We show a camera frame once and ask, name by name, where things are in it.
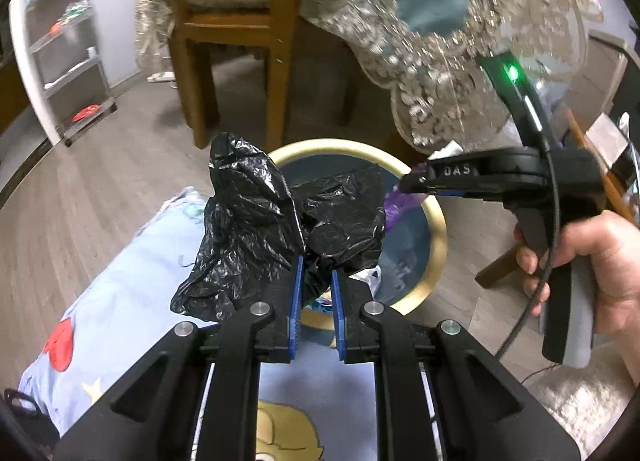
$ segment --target red item on shelf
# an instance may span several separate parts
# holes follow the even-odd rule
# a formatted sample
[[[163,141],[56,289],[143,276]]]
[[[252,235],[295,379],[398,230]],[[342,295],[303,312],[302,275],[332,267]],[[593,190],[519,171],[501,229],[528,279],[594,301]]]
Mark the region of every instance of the red item on shelf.
[[[82,119],[84,119],[86,117],[93,116],[98,112],[98,109],[100,109],[100,106],[98,104],[92,104],[92,105],[90,105],[88,107],[85,107],[81,111],[78,111],[78,114],[76,114],[76,116],[71,118],[71,121],[73,123],[76,123],[76,122],[79,122],[80,120],[82,120]]]
[[[57,35],[60,33],[61,29],[62,29],[62,24],[60,24],[59,22],[56,22],[56,24],[54,24],[49,30],[49,33],[51,35]]]

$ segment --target wooden chair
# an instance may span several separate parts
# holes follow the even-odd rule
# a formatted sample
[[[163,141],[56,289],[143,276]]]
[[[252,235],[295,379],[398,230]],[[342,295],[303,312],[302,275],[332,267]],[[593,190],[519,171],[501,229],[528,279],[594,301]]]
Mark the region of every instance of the wooden chair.
[[[175,27],[170,43],[180,102],[199,148],[208,144],[207,122],[220,121],[205,43],[258,46],[269,51],[268,151],[283,143],[287,87],[299,0],[270,0],[269,10],[190,12],[186,0],[170,0]]]

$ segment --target yellow star print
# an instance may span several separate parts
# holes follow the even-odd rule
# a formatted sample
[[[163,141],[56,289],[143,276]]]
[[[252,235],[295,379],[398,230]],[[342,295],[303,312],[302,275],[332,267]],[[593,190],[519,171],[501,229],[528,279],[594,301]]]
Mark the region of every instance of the yellow star print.
[[[82,388],[89,396],[91,396],[92,405],[102,396],[102,391],[100,390],[100,377],[98,377],[98,379],[94,381],[93,385],[87,385],[83,382]]]

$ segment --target gold rim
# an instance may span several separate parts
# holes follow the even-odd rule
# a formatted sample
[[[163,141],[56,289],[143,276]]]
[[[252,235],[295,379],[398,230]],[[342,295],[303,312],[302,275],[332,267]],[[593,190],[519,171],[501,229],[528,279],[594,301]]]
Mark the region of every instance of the gold rim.
[[[336,138],[318,138],[316,140],[296,142],[276,149],[269,156],[278,167],[283,167],[300,158],[318,154],[341,154],[361,158],[380,165],[396,178],[400,178],[411,171],[408,165],[385,151],[360,142],[338,140]],[[442,275],[442,270],[447,260],[447,225],[438,200],[433,196],[429,196],[422,202],[422,210],[431,231],[431,252],[427,267],[420,281],[408,294],[392,305],[392,308],[403,315],[412,312],[429,296]],[[334,319],[331,315],[309,309],[302,311],[302,324],[315,329],[334,330]]]

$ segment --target chair seat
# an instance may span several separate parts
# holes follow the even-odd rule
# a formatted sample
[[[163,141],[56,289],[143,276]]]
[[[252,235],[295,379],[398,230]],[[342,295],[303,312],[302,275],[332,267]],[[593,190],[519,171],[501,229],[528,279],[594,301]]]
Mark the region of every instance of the chair seat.
[[[191,14],[184,35],[199,42],[265,46],[270,44],[269,11],[210,11]]]

